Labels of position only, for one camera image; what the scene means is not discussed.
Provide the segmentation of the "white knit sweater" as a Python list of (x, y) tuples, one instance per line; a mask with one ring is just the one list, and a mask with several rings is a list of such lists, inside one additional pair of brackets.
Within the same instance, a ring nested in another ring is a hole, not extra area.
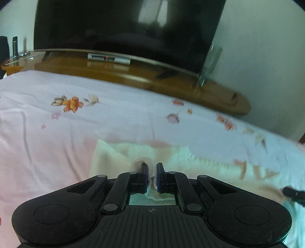
[(173, 195), (157, 192), (157, 163), (162, 163), (168, 172), (181, 172), (190, 179), (207, 175), (280, 204), (289, 200), (282, 193), (286, 182), (280, 173), (247, 162), (234, 164), (196, 157), (187, 146), (154, 148), (130, 143), (109, 144), (99, 140), (92, 157), (90, 175), (105, 174), (109, 178), (116, 178), (124, 172), (139, 172), (142, 163), (148, 166), (148, 189), (145, 194), (132, 195), (131, 205), (175, 203)]

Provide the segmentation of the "dark bottle on cabinet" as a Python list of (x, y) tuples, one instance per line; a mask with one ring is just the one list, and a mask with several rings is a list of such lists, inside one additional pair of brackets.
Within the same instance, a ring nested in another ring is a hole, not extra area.
[(13, 57), (18, 57), (18, 37), (14, 36), (12, 38), (12, 52)]

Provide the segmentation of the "large black curved television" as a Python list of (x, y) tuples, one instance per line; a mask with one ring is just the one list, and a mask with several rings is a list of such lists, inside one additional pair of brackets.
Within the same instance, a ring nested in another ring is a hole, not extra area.
[(89, 50), (202, 70), (224, 1), (39, 1), (35, 50)]

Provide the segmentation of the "brown wooden TV cabinet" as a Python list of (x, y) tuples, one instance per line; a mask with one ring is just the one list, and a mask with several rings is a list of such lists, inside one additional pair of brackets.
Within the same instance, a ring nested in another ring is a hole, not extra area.
[(134, 59), (130, 65), (123, 65), (90, 60), (84, 52), (31, 52), (28, 56), (3, 60), (1, 70), (7, 75), (38, 70), (103, 80), (161, 93), (233, 116), (245, 116), (251, 110), (246, 97), (212, 80), (197, 86), (192, 75)]

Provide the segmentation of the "pink floral bed sheet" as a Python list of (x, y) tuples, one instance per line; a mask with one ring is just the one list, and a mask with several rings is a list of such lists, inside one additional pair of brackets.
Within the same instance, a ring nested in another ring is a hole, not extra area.
[(190, 102), (83, 77), (25, 71), (1, 80), (1, 247), (17, 247), (19, 204), (90, 175), (99, 140), (187, 146), (259, 165), (304, 189), (304, 145)]

